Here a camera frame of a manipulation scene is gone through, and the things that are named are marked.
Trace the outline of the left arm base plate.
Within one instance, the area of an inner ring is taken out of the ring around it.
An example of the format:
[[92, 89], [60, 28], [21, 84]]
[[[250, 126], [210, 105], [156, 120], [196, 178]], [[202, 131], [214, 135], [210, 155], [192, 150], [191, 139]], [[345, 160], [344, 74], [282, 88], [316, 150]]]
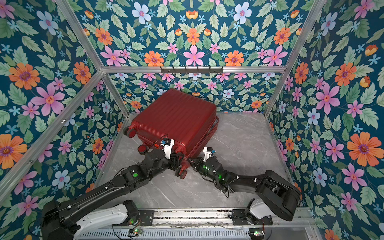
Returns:
[[138, 227], [151, 226], [154, 221], [154, 210], [138, 210], [137, 215], [128, 216], [119, 226]]

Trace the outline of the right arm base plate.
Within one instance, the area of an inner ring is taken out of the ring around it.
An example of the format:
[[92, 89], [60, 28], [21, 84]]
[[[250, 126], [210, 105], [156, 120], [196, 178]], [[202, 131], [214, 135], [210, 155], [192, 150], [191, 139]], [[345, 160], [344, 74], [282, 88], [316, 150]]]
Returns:
[[258, 219], [250, 213], [246, 214], [245, 209], [233, 209], [228, 216], [232, 220], [234, 226], [272, 226], [272, 217], [267, 216]]

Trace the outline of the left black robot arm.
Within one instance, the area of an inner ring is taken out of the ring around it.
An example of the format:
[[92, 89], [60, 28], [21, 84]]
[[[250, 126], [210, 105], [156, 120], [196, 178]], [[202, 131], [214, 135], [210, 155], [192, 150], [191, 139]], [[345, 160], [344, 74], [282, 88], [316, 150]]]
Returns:
[[167, 156], [163, 150], [155, 149], [146, 153], [143, 161], [123, 168], [110, 181], [86, 194], [62, 203], [47, 203], [41, 221], [42, 238], [73, 240], [104, 226], [136, 226], [142, 217], [132, 200], [108, 209], [102, 209], [102, 206], [147, 185], [165, 170], [177, 170], [183, 158], [182, 153]]

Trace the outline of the red hard-shell suitcase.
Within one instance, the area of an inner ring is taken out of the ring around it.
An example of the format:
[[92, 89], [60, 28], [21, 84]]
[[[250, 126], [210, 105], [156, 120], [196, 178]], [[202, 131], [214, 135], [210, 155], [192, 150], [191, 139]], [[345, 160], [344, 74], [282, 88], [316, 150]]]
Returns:
[[139, 113], [123, 133], [142, 141], [138, 147], [141, 155], [150, 149], [163, 150], [164, 138], [175, 140], [172, 153], [184, 154], [176, 175], [184, 179], [190, 167], [187, 160], [199, 156], [216, 132], [219, 121], [215, 104], [171, 89]]

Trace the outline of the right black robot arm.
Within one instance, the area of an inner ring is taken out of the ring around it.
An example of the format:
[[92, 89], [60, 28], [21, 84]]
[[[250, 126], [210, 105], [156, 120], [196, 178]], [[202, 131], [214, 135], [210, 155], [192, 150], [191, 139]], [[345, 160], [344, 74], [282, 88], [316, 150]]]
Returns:
[[223, 193], [244, 192], [255, 194], [258, 199], [251, 202], [249, 212], [257, 219], [274, 214], [282, 220], [291, 222], [300, 204], [300, 191], [293, 184], [272, 170], [256, 176], [238, 175], [227, 171], [213, 156], [188, 159], [191, 167], [204, 180], [212, 182]]

